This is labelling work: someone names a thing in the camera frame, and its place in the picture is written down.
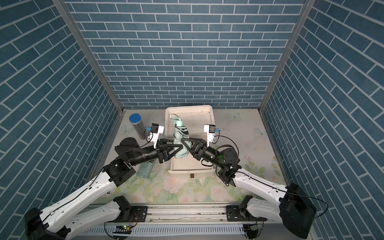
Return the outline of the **mint green umbrella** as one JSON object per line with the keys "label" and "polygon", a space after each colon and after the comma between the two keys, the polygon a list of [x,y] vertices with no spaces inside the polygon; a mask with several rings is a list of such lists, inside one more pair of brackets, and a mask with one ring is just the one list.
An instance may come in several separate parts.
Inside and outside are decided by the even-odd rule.
{"label": "mint green umbrella", "polygon": [[140,164],[140,167],[137,171],[137,175],[141,178],[148,178],[152,172],[154,165],[154,161]]}
{"label": "mint green umbrella", "polygon": [[175,144],[175,145],[182,145],[183,146],[183,148],[181,150],[179,150],[177,153],[175,153],[175,158],[176,159],[185,158],[185,157],[188,156],[189,151],[183,145],[182,138],[186,138],[186,139],[189,138],[188,129],[184,125],[183,120],[181,119],[181,117],[179,117],[178,115],[171,114],[170,115],[170,119],[173,120],[173,124],[174,124],[174,127],[175,127],[175,130],[174,130],[174,142],[173,142],[173,144]]}

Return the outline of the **white bottom drawer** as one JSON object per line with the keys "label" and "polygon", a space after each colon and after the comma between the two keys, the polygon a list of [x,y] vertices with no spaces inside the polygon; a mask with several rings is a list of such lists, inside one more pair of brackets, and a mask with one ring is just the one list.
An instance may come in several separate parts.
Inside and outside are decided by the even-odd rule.
{"label": "white bottom drawer", "polygon": [[215,175],[215,169],[211,167],[211,164],[204,162],[206,166],[191,155],[176,159],[171,159],[171,169],[168,170],[171,176],[177,178],[190,178],[190,174],[195,174],[194,178],[210,177]]}

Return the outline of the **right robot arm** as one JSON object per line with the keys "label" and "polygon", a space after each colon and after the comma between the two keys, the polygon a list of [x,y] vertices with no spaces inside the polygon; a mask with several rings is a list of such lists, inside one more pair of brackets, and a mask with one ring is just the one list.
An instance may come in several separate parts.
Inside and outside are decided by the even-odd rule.
{"label": "right robot arm", "polygon": [[317,209],[300,186],[276,184],[242,171],[238,148],[231,145],[214,149],[203,139],[182,138],[181,142],[195,159],[220,167],[218,177],[226,185],[254,194],[243,201],[247,214],[282,223],[301,239],[308,237]]}

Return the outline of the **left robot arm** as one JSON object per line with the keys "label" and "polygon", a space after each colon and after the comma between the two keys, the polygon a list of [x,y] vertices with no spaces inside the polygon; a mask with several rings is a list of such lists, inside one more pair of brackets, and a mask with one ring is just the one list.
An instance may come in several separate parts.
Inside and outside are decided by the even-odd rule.
{"label": "left robot arm", "polygon": [[25,214],[25,232],[29,240],[70,240],[102,223],[128,220],[131,205],[123,196],[84,212],[102,195],[112,192],[132,177],[134,166],[158,160],[170,160],[183,149],[182,144],[160,139],[156,146],[141,148],[135,138],[125,138],[115,147],[118,157],[104,166],[88,183],[57,203],[42,210],[33,208]]}

